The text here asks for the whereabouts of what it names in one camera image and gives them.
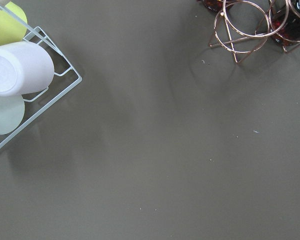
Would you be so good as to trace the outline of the white cup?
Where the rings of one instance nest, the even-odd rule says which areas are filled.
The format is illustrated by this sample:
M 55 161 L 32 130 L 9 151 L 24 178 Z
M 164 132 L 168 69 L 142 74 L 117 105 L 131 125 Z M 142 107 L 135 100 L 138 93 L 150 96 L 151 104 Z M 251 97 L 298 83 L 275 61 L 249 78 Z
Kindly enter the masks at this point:
M 0 135 L 16 129 L 25 114 L 25 102 L 21 95 L 0 96 Z

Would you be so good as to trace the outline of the back right tea bottle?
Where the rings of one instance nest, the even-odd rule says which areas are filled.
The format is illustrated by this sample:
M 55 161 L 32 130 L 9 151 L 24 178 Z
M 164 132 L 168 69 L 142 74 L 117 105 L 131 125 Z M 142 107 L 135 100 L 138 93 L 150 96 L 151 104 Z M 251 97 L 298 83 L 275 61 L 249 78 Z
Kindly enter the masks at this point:
M 203 6 L 211 12 L 218 13 L 223 9 L 225 3 L 226 7 L 230 7 L 230 3 L 233 3 L 233 0 L 197 0 L 203 4 Z

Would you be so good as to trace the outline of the yellow green cup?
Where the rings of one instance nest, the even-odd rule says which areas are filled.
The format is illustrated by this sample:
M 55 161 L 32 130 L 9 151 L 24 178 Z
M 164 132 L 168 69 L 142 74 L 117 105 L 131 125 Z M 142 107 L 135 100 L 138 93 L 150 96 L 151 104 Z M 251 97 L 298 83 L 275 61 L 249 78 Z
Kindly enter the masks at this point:
M 6 7 L 22 21 L 27 23 L 27 16 L 22 8 L 11 0 L 0 0 L 0 6 Z M 23 40 L 27 28 L 13 16 L 0 8 L 0 46 Z

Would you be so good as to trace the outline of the pale pink cup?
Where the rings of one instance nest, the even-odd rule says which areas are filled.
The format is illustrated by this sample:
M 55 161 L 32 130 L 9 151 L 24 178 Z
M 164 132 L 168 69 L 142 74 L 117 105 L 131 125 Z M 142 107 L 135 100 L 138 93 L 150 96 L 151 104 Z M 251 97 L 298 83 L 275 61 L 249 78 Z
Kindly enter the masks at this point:
M 0 46 L 0 97 L 40 92 L 54 74 L 53 60 L 40 45 L 20 41 Z

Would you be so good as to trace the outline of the front tea bottle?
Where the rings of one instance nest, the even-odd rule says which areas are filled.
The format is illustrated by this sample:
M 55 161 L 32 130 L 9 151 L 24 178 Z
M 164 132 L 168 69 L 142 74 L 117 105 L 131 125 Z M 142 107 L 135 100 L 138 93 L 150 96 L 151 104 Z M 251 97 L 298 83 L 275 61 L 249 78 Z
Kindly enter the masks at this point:
M 291 0 L 292 8 L 283 27 L 272 36 L 272 39 L 283 46 L 300 43 L 300 0 Z

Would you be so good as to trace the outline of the tea bottle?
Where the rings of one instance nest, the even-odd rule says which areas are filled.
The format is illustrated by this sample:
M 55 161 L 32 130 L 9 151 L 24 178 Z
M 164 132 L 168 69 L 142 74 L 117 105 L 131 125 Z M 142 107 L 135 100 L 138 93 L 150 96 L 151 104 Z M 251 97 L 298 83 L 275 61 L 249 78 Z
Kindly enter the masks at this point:
M 230 7 L 230 3 L 233 3 L 233 0 L 197 0 L 203 4 L 203 6 L 211 12 L 218 13 L 223 9 L 225 3 L 226 7 Z
M 292 8 L 283 27 L 272 36 L 272 39 L 283 46 L 300 43 L 300 0 L 291 0 Z

